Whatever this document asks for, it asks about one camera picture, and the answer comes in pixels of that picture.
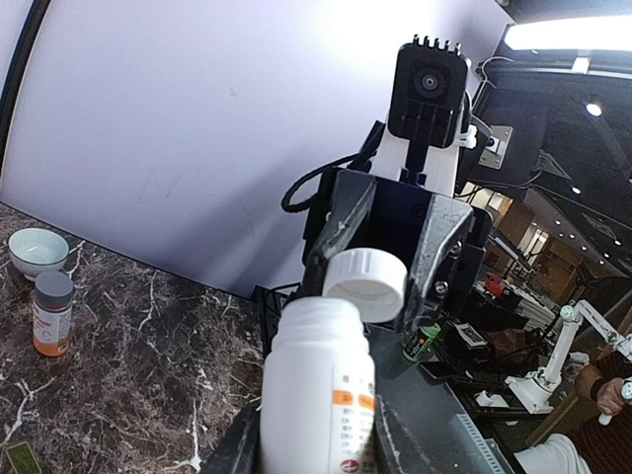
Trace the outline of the small white pill bottle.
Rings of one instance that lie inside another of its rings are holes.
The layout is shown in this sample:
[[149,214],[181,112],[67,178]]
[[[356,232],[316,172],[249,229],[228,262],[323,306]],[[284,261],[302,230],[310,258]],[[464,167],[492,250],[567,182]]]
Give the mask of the small white pill bottle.
[[374,370],[355,306],[326,297],[288,303],[265,360],[262,472],[375,472]]

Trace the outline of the right black frame post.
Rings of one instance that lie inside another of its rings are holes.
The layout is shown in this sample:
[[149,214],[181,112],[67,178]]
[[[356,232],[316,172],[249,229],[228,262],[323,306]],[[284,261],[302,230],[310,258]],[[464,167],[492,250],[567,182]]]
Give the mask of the right black frame post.
[[23,79],[50,3],[50,0],[35,0],[31,3],[9,63],[1,94],[1,162],[4,162]]

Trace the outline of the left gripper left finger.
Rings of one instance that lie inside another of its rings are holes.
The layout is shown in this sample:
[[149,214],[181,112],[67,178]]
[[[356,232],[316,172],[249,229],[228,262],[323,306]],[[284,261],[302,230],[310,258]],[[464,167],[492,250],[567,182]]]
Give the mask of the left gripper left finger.
[[214,452],[201,465],[202,474],[253,474],[258,470],[260,412],[242,409]]

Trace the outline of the orange pill bottle grey cap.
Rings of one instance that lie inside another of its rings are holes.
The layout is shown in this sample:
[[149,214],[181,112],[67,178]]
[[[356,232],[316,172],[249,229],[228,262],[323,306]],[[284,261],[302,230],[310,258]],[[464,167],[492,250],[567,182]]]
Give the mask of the orange pill bottle grey cap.
[[33,342],[44,356],[62,356],[68,349],[73,295],[73,281],[62,272],[48,271],[36,277]]

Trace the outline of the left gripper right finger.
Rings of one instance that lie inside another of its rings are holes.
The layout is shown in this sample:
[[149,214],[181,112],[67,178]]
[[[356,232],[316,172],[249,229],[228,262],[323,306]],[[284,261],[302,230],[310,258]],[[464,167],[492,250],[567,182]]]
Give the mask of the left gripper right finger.
[[376,396],[374,458],[376,473],[458,473],[458,439],[450,425],[458,412],[439,404],[411,419]]

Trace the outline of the right light green bowl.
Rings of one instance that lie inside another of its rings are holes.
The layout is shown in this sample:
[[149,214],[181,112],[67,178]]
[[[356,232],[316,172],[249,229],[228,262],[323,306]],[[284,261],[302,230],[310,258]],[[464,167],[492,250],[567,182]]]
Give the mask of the right light green bowl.
[[8,239],[10,259],[25,279],[49,271],[60,271],[69,255],[66,240],[55,232],[43,228],[24,228]]

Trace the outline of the green jar in background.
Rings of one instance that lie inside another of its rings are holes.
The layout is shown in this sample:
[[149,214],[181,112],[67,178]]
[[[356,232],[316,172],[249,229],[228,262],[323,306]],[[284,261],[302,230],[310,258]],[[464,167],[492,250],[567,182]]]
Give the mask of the green jar in background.
[[441,326],[434,323],[431,326],[420,326],[407,340],[402,354],[408,361],[419,361],[424,351],[428,350],[440,334]]

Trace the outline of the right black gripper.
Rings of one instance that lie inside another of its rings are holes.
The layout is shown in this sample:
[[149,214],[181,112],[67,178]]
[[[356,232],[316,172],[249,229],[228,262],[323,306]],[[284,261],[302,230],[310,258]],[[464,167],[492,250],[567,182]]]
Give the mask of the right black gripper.
[[458,199],[335,167],[308,204],[305,267],[295,298],[320,296],[330,261],[353,248],[374,248],[407,268],[404,307],[395,329],[413,333],[442,316],[458,316],[471,293],[492,228],[488,211]]

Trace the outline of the white bottle screw cap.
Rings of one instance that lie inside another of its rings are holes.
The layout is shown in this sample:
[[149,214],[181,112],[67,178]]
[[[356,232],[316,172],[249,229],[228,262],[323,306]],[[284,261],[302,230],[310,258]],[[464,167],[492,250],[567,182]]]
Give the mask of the white bottle screw cap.
[[364,323],[385,323],[403,309],[407,276],[404,263],[388,252],[348,249],[330,259],[322,295],[350,302]]

